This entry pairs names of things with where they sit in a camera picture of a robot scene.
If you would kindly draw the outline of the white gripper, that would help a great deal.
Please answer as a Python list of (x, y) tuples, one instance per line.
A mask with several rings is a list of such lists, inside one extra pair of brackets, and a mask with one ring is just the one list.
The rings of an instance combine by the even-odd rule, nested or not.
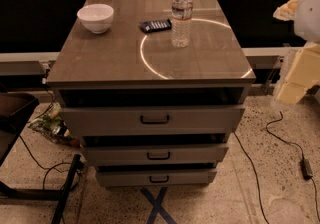
[(276, 100), (296, 104), (308, 89), (320, 83), (320, 44), (307, 42), (295, 55)]

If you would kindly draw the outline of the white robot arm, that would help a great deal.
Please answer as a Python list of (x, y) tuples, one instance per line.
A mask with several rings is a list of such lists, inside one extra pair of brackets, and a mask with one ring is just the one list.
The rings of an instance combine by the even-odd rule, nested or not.
[(289, 0), (278, 7), (273, 17), (294, 22), (294, 33), (306, 44), (285, 58), (276, 100), (282, 104), (298, 103), (308, 89), (320, 82), (320, 0)]

